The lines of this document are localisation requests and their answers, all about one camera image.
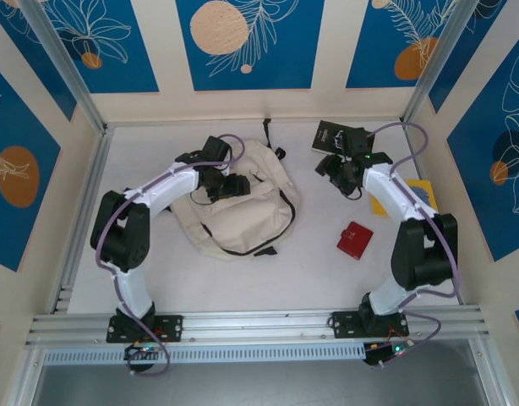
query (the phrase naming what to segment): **red card holder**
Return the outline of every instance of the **red card holder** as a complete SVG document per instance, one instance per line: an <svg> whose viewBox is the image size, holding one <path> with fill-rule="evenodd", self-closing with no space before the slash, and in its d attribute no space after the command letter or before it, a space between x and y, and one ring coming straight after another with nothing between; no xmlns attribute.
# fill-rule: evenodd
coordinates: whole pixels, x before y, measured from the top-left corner
<svg viewBox="0 0 519 406"><path fill-rule="evenodd" d="M342 238L336 246L356 260L360 260L363 252L369 245L373 232L356 222L350 225L341 234Z"/></svg>

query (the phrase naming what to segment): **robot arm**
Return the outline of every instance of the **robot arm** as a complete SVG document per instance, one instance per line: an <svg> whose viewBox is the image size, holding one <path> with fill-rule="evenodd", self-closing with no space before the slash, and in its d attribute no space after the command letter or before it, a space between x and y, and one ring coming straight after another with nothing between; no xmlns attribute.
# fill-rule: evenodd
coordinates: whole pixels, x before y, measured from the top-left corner
<svg viewBox="0 0 519 406"><path fill-rule="evenodd" d="M113 213L125 201L133 199L125 211L109 228L101 247L101 260L114 270L119 291L132 313L139 319L154 314L154 305L145 285L143 261L150 248L150 223L176 199L205 186L211 201L249 193L249 182L244 176L228 175L227 166L193 166L198 162L224 161L229 144L210 137L203 150L183 154L163 173L136 188L122 194L107 192L100 204L90 246L97 248L102 230ZM118 308L127 315L123 303Z"/></svg>
<svg viewBox="0 0 519 406"><path fill-rule="evenodd" d="M451 263L439 236L423 213L433 219L456 258L456 219L451 214L439 215L425 204L396 171L391 171L392 163L384 152L360 153L351 161L336 155L327 156L316 168L320 175L329 175L331 182L346 197L356 188L367 190L378 199L391 219L400 223L391 257L391 275L363 298L362 306L372 310L370 317L396 313L417 289L439 285L452 278Z"/></svg>

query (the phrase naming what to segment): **black notebook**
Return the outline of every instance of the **black notebook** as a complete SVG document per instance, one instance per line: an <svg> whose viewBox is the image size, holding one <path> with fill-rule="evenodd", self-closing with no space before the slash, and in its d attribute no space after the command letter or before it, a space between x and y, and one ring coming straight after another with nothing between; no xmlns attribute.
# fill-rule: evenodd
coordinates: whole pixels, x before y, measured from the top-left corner
<svg viewBox="0 0 519 406"><path fill-rule="evenodd" d="M312 150L321 152L323 154L337 154L340 156L344 156L344 152L346 152L346 155L351 156L352 153L350 151L342 150L342 136L344 133L346 133L350 134L351 138L352 134L358 134L362 132L369 134L369 131L363 127L355 129L354 127L348 127L346 125L330 123L329 121L321 120L312 143ZM370 149L369 152L372 152L374 136L368 138L367 143Z"/></svg>

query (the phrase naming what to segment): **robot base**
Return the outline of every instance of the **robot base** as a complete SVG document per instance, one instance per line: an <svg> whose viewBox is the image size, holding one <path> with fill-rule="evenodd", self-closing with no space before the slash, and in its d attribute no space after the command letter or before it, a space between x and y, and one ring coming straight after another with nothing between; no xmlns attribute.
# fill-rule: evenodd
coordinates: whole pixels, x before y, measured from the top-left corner
<svg viewBox="0 0 519 406"><path fill-rule="evenodd" d="M155 315L155 306L152 305L149 312L141 321L160 338L163 343L180 343L183 330L183 317L181 315ZM117 315L109 320L106 342L108 343L151 343L150 338L143 329L130 317L117 309Z"/></svg>
<svg viewBox="0 0 519 406"><path fill-rule="evenodd" d="M331 314L331 320L335 338L388 337L391 330L403 337L410 335L403 314L375 315L369 294L364 296L358 311L335 311Z"/></svg>

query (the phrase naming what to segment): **white table surface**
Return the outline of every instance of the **white table surface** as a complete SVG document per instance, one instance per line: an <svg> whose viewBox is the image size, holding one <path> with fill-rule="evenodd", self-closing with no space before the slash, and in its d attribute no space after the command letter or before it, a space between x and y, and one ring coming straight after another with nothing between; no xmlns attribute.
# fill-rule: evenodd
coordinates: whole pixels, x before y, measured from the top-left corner
<svg viewBox="0 0 519 406"><path fill-rule="evenodd" d="M387 122L339 123L373 130ZM197 252L171 213L164 211L156 218L145 262L147 287L157 311L348 308L356 307L364 294L379 287L391 272L398 224L388 217L373 216L366 192L359 201L347 200L327 177L314 171L324 157L310 149L317 127L317 121L274 121L270 125L271 143L286 150L282 163L302 197L296 226L291 237L281 243L278 255L215 260ZM165 170L176 156L200 149L208 135L224 133L265 140L261 120L117 128L90 230L100 199L108 190L137 187ZM406 137L398 127L378 134L374 150L385 151L394 162L409 154ZM412 162L399 172L403 178L418 178ZM336 247L341 231L351 221L374 232L360 261ZM96 266L94 256L87 239L68 313L113 313L117 307L110 277ZM451 281L438 289L451 291ZM412 305L457 303L456 299L424 295Z"/></svg>

